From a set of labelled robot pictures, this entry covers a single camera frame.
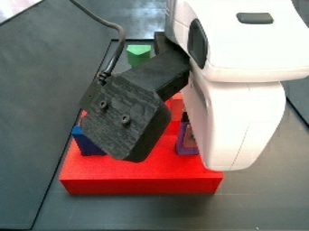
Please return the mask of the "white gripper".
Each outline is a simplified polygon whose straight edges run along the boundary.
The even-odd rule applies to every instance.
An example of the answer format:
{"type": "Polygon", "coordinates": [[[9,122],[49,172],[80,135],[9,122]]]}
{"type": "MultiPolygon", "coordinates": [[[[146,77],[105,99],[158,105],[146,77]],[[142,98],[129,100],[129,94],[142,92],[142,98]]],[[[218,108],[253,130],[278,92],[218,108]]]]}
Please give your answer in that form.
{"type": "Polygon", "coordinates": [[[285,80],[309,77],[309,28],[291,0],[167,0],[167,38],[190,56],[180,91],[203,166],[253,165],[285,111],[285,80]]]}

